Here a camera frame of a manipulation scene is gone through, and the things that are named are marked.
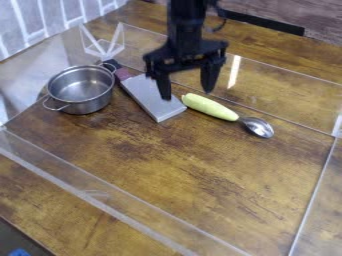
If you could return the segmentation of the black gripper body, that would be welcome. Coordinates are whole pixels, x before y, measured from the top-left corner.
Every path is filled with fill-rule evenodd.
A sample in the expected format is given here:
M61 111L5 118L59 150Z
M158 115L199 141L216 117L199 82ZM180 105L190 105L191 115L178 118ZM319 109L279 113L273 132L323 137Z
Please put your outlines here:
M159 75L200 68L203 73L216 76L226 62L226 41L202 39L194 45L175 47L171 41L143 55L146 74L151 78Z

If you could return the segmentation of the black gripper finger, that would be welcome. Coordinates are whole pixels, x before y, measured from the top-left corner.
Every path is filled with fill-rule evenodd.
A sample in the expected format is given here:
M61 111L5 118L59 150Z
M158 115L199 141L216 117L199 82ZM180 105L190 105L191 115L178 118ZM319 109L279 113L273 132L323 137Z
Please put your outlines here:
M222 65L220 57L206 59L200 65L200 84L206 93L210 93L215 88Z
M171 82L168 73L162 70L154 71L154 79L159 88L160 97L163 100L171 100Z

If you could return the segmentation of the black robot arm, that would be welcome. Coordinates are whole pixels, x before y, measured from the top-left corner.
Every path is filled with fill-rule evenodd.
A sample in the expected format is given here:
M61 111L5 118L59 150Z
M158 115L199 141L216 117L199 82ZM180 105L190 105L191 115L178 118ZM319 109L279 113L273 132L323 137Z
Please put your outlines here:
M156 81L160 97L171 99L170 74L200 70L203 91L215 88L220 68L226 63L228 42L202 38L206 12L218 0L170 0L167 3L167 40L163 46L143 56L146 76Z

